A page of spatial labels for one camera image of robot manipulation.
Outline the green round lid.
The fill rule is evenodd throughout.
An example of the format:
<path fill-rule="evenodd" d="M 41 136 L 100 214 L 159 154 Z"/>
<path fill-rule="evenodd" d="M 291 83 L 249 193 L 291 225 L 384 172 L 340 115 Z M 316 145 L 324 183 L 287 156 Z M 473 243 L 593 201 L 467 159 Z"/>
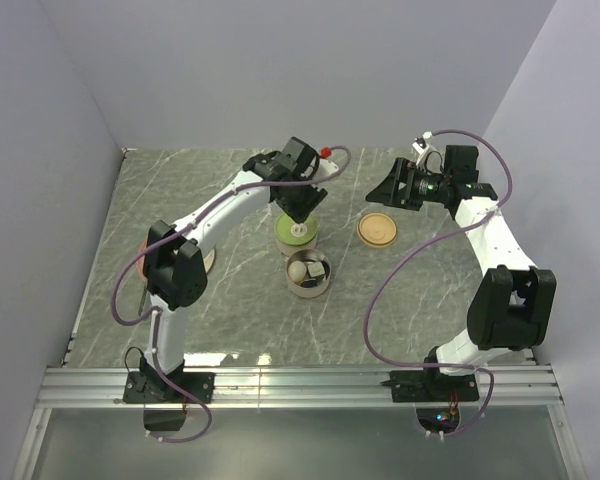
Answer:
<path fill-rule="evenodd" d="M 301 245 L 309 242 L 318 234 L 317 218 L 310 214 L 304 223 L 296 224 L 286 214 L 280 214 L 274 225 L 276 238 L 292 245 Z"/>

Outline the orange round lid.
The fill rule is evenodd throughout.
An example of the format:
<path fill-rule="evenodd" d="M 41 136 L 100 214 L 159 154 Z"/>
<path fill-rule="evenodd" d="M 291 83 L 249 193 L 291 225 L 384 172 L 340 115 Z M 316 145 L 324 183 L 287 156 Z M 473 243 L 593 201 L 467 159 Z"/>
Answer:
<path fill-rule="evenodd" d="M 360 240 L 373 248 L 386 248 L 392 245 L 398 234 L 397 226 L 389 216 L 375 212 L 365 215 L 357 225 Z"/>

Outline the white egg ball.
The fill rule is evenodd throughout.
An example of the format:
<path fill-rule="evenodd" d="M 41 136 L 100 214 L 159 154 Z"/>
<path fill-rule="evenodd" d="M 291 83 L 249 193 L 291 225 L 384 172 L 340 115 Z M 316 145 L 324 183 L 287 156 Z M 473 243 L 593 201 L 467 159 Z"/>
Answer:
<path fill-rule="evenodd" d="M 300 284 L 307 275 L 307 267 L 302 261 L 294 261 L 288 266 L 287 274 L 293 283 Z"/>

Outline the white cucumber sushi roll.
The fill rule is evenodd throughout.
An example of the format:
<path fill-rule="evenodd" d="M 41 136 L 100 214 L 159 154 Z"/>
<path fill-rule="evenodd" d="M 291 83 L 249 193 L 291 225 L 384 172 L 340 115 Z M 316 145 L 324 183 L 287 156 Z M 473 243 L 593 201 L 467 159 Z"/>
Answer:
<path fill-rule="evenodd" d="M 317 279 L 317 278 L 324 277 L 326 275 L 326 268 L 322 261 L 306 262 L 305 265 L 306 265 L 307 275 L 310 278 Z"/>

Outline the black sushi roll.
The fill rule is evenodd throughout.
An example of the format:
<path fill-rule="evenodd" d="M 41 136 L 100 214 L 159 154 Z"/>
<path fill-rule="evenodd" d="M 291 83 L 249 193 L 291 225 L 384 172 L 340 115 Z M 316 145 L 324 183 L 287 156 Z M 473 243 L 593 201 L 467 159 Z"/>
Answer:
<path fill-rule="evenodd" d="M 319 284 L 319 282 L 318 282 L 316 279 L 309 278 L 309 279 L 307 279 L 307 280 L 304 280 L 304 281 L 303 281 L 303 282 L 300 284 L 300 286 L 301 286 L 302 288 L 315 288 L 315 287 L 317 287 L 317 286 L 318 286 L 318 284 Z"/>

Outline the metal tongs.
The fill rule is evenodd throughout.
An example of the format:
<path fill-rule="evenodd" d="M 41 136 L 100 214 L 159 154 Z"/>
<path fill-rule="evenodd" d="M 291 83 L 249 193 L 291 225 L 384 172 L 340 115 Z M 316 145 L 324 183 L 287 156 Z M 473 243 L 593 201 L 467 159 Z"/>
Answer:
<path fill-rule="evenodd" d="M 147 282 L 145 281 L 143 283 L 143 288 L 142 288 L 142 291 L 141 291 L 141 296 L 140 296 L 138 310 L 137 310 L 137 314 L 138 314 L 139 317 L 141 317 L 142 315 L 144 315 L 147 294 L 148 294 Z"/>

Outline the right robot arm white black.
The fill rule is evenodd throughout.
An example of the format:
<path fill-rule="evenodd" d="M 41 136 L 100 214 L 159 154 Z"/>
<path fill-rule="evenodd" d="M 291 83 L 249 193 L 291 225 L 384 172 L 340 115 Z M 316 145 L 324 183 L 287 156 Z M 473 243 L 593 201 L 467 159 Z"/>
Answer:
<path fill-rule="evenodd" d="M 424 393 L 441 400 L 455 390 L 456 377 L 468 375 L 471 368 L 544 342 L 557 279 L 518 245 L 501 212 L 503 199 L 479 179 L 477 147 L 447 146 L 438 173 L 426 166 L 433 152 L 425 148 L 416 161 L 397 158 L 366 199 L 413 211 L 425 203 L 442 205 L 478 261 L 482 280 L 469 305 L 466 327 L 431 351 L 421 376 Z"/>

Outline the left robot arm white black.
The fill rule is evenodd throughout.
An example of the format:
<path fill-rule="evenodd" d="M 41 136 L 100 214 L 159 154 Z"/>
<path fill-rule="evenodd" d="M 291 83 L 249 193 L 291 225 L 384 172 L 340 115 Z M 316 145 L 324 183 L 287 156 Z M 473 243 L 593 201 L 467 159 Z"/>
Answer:
<path fill-rule="evenodd" d="M 293 222 L 305 222 L 327 195 L 322 183 L 343 171 L 331 161 L 332 152 L 293 137 L 282 150 L 249 158 L 226 187 L 191 214 L 150 227 L 145 248 L 129 264 L 143 265 L 149 298 L 148 310 L 133 322 L 150 322 L 151 333 L 137 371 L 128 375 L 124 401 L 209 402 L 208 396 L 195 395 L 184 371 L 188 309 L 208 285 L 204 260 L 234 227 L 269 203 Z"/>

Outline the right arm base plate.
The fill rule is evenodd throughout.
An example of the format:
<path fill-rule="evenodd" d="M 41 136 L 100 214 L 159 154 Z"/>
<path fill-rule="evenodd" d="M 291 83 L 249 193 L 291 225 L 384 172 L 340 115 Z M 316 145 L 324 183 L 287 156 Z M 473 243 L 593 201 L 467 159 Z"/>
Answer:
<path fill-rule="evenodd" d="M 475 402 L 480 397 L 473 374 L 449 376 L 437 369 L 394 370 L 381 385 L 391 390 L 394 403 Z"/>

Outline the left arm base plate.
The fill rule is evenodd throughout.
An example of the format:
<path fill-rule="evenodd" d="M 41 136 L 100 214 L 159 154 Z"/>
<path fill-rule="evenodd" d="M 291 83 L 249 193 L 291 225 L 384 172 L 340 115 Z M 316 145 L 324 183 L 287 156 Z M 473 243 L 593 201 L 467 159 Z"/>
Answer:
<path fill-rule="evenodd" d="M 211 402 L 215 384 L 214 373 L 175 373 L 171 382 L 203 403 Z M 156 372 L 132 371 L 127 376 L 122 401 L 125 404 L 165 404 L 189 402 L 189 399 L 179 390 L 169 386 Z"/>

